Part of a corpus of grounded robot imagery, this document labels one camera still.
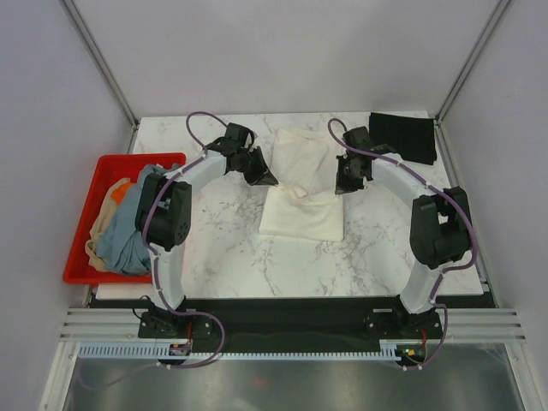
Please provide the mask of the white t-shirt red print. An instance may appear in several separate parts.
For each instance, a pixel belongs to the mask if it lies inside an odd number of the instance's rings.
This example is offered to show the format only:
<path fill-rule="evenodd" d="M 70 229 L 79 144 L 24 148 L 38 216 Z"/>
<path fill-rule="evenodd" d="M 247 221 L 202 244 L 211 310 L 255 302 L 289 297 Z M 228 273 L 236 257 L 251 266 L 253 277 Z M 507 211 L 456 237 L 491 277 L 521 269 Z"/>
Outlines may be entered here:
<path fill-rule="evenodd" d="M 270 164 L 278 184 L 267 192 L 259 233 L 342 241 L 343 197 L 335 194 L 341 153 L 342 148 L 324 132 L 280 129 Z"/>

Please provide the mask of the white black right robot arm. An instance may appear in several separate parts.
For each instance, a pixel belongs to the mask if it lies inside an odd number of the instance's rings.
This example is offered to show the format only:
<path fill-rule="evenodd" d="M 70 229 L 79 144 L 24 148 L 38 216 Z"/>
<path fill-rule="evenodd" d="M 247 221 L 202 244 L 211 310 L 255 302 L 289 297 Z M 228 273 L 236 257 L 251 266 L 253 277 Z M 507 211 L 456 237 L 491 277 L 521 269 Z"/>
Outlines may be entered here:
<path fill-rule="evenodd" d="M 345 153 L 337 157 L 335 193 L 351 194 L 376 182 L 389 189 L 411 211 L 409 244 L 415 258 L 392 315 L 394 331 L 411 337 L 423 326 L 422 313 L 434 308 L 436 295 L 450 271 L 475 263 L 477 239 L 468 195 L 459 187 L 440 190 L 405 164 L 386 144 L 375 145 L 367 128 L 345 129 L 334 140 Z"/>

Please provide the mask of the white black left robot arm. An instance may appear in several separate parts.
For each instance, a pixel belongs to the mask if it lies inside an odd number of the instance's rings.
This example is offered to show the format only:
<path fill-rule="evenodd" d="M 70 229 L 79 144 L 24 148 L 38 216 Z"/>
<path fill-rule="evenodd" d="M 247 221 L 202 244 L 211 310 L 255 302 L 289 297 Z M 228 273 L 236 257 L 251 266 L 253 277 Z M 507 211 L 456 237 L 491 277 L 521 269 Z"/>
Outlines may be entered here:
<path fill-rule="evenodd" d="M 153 303 L 163 310 L 158 327 L 178 337 L 188 327 L 188 316 L 177 308 L 185 301 L 182 287 L 184 243 L 190 233 L 193 196 L 230 172 L 243 175 L 250 186 L 276 186 L 255 133 L 229 123 L 223 136 L 205 146 L 189 164 L 164 174 L 150 174 L 143 183 L 135 228 L 151 261 Z"/>

